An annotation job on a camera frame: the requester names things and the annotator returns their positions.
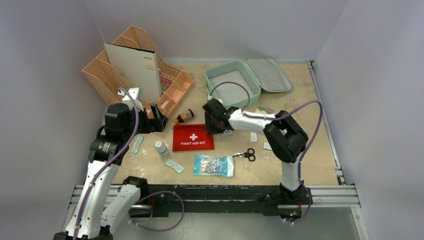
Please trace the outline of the red first aid pouch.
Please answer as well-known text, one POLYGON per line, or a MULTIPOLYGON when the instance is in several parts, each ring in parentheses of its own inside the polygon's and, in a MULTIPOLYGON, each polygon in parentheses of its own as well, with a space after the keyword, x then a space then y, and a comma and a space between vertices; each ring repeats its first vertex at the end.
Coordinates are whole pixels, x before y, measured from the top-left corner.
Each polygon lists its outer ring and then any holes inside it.
POLYGON ((207 134, 205 124, 178 124, 173 126, 173 152, 214 149, 213 135, 207 134))

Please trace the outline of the white bandage strip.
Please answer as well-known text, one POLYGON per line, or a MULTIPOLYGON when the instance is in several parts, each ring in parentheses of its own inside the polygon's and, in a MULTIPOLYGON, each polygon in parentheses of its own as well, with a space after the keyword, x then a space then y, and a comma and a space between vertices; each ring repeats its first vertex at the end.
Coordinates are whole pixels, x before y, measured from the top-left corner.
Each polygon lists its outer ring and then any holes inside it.
POLYGON ((272 150, 272 147, 271 147, 271 145, 268 143, 268 142, 264 142, 263 143, 263 148, 265 149, 265 150, 272 150))
POLYGON ((250 133, 250 141, 252 143, 257 143, 258 142, 258 135, 255 132, 251 132, 250 133))

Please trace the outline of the bandage strip front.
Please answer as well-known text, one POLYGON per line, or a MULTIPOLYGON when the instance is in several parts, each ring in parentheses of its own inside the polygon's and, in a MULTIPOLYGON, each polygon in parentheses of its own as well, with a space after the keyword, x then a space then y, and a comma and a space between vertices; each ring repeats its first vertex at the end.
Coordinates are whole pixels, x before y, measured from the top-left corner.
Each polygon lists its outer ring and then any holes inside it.
POLYGON ((180 164, 178 164, 177 162, 173 161, 172 159, 168 158, 165 161, 165 164, 172 168, 174 171, 176 171, 178 174, 181 174, 184 171, 184 167, 182 167, 180 164))

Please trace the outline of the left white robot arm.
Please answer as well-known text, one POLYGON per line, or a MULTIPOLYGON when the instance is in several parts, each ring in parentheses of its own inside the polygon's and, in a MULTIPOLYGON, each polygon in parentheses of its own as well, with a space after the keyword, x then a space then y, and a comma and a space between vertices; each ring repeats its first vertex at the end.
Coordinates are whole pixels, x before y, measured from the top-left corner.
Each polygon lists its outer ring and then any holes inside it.
POLYGON ((142 205, 149 199, 147 180, 129 176, 123 190, 106 206, 112 181, 129 145, 138 134, 163 132, 168 118, 157 104, 150 105, 153 118, 144 107, 130 104, 108 106, 102 125, 91 143, 84 186, 73 216, 55 240, 111 240, 117 226, 134 203, 142 205))

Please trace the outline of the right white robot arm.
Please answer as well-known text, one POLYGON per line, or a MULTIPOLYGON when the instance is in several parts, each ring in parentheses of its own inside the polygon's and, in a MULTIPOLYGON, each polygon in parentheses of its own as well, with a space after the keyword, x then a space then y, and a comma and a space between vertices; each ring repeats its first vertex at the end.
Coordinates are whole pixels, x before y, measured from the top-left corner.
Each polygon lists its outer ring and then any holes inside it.
POLYGON ((265 136, 281 163, 280 196, 284 202, 292 204, 300 197, 311 196, 301 177, 301 161, 309 137, 287 111, 260 114, 234 106, 225 108, 216 98, 208 100, 202 108, 206 125, 219 133, 247 131, 265 136))

